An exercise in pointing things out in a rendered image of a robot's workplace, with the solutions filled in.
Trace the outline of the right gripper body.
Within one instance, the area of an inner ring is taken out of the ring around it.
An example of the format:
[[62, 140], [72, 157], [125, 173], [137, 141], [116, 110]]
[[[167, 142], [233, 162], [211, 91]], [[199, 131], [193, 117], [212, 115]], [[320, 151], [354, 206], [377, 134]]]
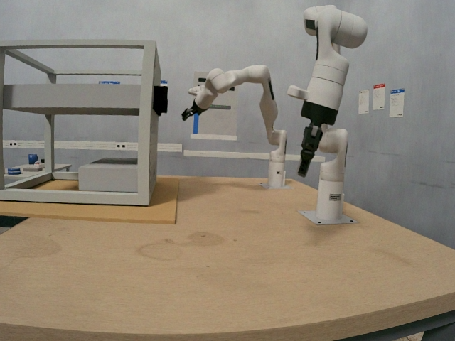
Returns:
[[193, 106], [191, 107], [191, 109], [192, 108], [193, 108], [192, 113], [194, 113], [196, 111], [199, 111], [199, 112], [206, 111], [206, 109], [201, 109], [200, 107], [198, 107], [195, 100], [193, 100]]

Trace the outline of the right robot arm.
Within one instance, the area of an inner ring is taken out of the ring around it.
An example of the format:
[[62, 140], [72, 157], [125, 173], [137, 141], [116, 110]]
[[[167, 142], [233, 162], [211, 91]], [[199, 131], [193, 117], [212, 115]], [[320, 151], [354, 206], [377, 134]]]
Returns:
[[207, 109], [219, 93], [225, 93], [231, 87], [241, 85], [244, 82], [262, 83], [264, 92], [259, 107], [266, 126], [267, 138], [271, 145], [279, 146], [276, 151], [270, 152], [269, 155], [268, 186], [284, 187], [287, 132], [285, 130], [274, 130], [273, 127], [274, 120], [278, 115], [278, 108], [269, 69], [266, 65], [252, 65], [243, 70], [232, 70], [226, 73], [220, 68], [215, 68], [208, 74], [205, 86], [190, 88], [188, 93], [197, 96], [195, 101], [198, 107]]

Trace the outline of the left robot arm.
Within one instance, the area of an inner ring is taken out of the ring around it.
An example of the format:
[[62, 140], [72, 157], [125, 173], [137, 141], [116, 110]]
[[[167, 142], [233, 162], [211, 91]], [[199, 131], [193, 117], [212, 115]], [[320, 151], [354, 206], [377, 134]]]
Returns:
[[[307, 90], [291, 85], [287, 94], [339, 110], [349, 68], [340, 46], [354, 49], [362, 45], [368, 34], [367, 24], [361, 17], [338, 10], [334, 5], [307, 8], [303, 19], [307, 34], [317, 37], [316, 62]], [[322, 124], [321, 128], [323, 136], [319, 150], [337, 153], [337, 157], [321, 164], [316, 217], [338, 220], [343, 211], [348, 132], [328, 128], [327, 124]]]

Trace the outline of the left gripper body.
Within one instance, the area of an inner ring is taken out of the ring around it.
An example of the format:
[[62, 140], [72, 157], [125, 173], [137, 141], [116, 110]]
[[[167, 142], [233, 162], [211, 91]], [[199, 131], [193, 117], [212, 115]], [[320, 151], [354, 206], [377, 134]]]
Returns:
[[322, 124], [333, 126], [337, 114], [338, 110], [307, 101], [304, 101], [301, 109], [301, 116], [310, 119], [311, 125], [318, 127], [321, 127]]

